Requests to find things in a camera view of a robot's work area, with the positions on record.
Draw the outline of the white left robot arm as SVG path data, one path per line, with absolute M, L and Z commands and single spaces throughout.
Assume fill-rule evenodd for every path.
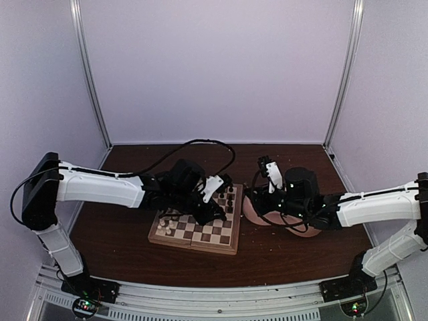
M 33 231 L 55 259 L 71 287 L 82 297 L 96 291 L 84 260 L 56 215 L 59 202 L 79 201 L 119 205 L 148 211 L 176 210 L 190 214 L 199 225 L 225 220 L 225 211 L 213 200 L 232 185 L 229 175 L 206 176 L 198 164 L 180 159 L 165 172 L 113 173 L 77 167 L 58 154 L 44 155 L 31 175 L 17 188 L 23 190 L 21 214 L 13 218 Z

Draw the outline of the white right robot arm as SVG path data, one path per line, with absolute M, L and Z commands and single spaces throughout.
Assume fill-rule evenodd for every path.
M 404 221 L 405 225 L 378 246 L 357 255 L 343 290 L 357 295 L 385 269 L 427 249 L 427 178 L 389 189 L 323 195 L 316 174 L 295 167 L 281 174 L 276 164 L 256 172 L 267 183 L 245 190 L 243 214 L 256 225 L 281 227 L 300 237 L 338 231 L 360 224 Z

